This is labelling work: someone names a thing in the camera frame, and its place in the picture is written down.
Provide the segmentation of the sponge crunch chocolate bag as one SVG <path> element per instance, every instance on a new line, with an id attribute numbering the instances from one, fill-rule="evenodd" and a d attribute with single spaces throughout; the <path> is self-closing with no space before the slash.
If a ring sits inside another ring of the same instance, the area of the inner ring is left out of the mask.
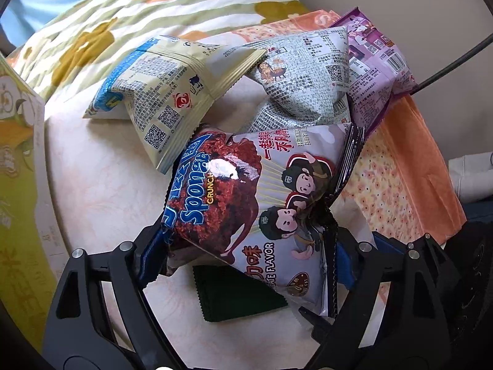
<path id="1" fill-rule="evenodd" d="M 161 224 L 323 317 L 337 311 L 330 207 L 364 144 L 352 123 L 228 134 L 183 151 Z"/>

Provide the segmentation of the purple snack bag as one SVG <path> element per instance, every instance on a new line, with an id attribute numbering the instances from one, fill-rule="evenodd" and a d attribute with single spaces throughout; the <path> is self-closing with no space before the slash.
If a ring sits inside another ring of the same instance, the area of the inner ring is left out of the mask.
<path id="1" fill-rule="evenodd" d="M 349 91 L 352 120 L 371 134 L 389 106 L 416 85 L 398 46 L 359 8 L 338 19 L 348 33 Z"/>

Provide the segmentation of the grey newspaper print snack bag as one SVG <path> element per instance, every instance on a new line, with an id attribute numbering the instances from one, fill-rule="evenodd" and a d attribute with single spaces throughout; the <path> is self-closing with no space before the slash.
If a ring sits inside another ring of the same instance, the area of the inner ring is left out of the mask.
<path id="1" fill-rule="evenodd" d="M 266 55 L 246 76 L 263 86 L 246 132 L 350 122 L 348 33 L 344 27 L 277 36 L 247 44 Z"/>

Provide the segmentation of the blue cream snack bag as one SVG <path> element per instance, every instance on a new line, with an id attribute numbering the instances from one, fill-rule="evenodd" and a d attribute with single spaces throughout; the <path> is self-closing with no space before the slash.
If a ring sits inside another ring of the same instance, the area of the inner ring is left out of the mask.
<path id="1" fill-rule="evenodd" d="M 84 117 L 101 118 L 123 105 L 152 164 L 166 173 L 210 107 L 265 54 L 154 36 L 115 66 Z"/>

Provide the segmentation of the green cardboard box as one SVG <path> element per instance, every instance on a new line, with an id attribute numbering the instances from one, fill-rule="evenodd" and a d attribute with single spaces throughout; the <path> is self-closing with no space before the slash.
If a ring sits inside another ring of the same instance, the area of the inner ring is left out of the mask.
<path id="1" fill-rule="evenodd" d="M 43 100 L 1 62 L 1 301 L 40 350 L 68 261 L 48 185 Z"/>

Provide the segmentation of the orange floral towel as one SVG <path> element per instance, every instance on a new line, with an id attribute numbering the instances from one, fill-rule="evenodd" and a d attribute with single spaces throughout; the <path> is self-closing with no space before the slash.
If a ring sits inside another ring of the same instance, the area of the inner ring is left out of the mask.
<path id="1" fill-rule="evenodd" d="M 203 43 L 241 45 L 302 30 L 328 28 L 341 17 L 334 11 L 318 10 L 269 24 L 254 25 L 214 36 L 192 32 L 185 39 Z M 251 80 L 242 80 L 222 102 L 211 109 L 209 121 L 223 129 L 238 129 L 237 118 L 219 106 L 260 102 L 263 91 Z M 342 197 L 333 206 L 342 225 L 342 211 L 358 204 L 369 228 L 403 242 L 429 233 L 444 244 L 466 223 L 466 215 L 454 193 L 449 172 L 439 148 L 413 99 L 405 95 L 393 103 L 383 121 L 370 135 Z"/>

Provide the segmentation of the white folding table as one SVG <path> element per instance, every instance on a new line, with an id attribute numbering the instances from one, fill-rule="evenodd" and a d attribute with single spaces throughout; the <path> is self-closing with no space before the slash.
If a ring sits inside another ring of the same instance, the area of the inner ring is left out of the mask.
<path id="1" fill-rule="evenodd" d="M 170 181 L 151 167 L 129 121 L 83 117 L 95 92 L 90 86 L 45 107 L 48 181 L 71 253 L 104 253 L 135 240 L 157 222 Z M 115 337 L 132 349 L 114 289 L 102 287 Z M 293 369 L 305 367 L 320 346 L 286 310 L 206 325 L 190 272 L 161 277 L 143 294 L 174 349 L 172 369 Z"/>

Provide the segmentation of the floral striped quilt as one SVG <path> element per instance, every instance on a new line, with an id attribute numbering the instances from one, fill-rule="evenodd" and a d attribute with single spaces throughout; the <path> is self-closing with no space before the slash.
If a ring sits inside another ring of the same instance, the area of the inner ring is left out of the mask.
<path id="1" fill-rule="evenodd" d="M 84 0 L 7 62 L 42 99 L 68 99 L 155 34 L 199 40 L 307 12 L 298 0 Z"/>

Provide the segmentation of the black stand pole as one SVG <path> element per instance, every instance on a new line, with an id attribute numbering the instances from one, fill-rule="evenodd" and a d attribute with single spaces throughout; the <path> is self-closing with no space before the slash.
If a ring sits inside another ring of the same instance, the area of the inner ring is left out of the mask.
<path id="1" fill-rule="evenodd" d="M 437 73 L 433 74 L 429 78 L 425 79 L 423 82 L 419 83 L 415 86 L 410 92 L 410 95 L 414 95 L 419 93 L 421 90 L 431 86 L 438 80 L 445 77 L 447 74 L 451 73 L 455 69 L 459 68 L 461 65 L 465 64 L 470 59 L 474 58 L 477 54 L 482 52 L 485 48 L 489 47 L 493 42 L 493 34 L 488 35 L 484 40 L 475 45 L 472 49 L 461 55 L 458 59 L 447 65 L 445 68 L 442 68 Z"/>

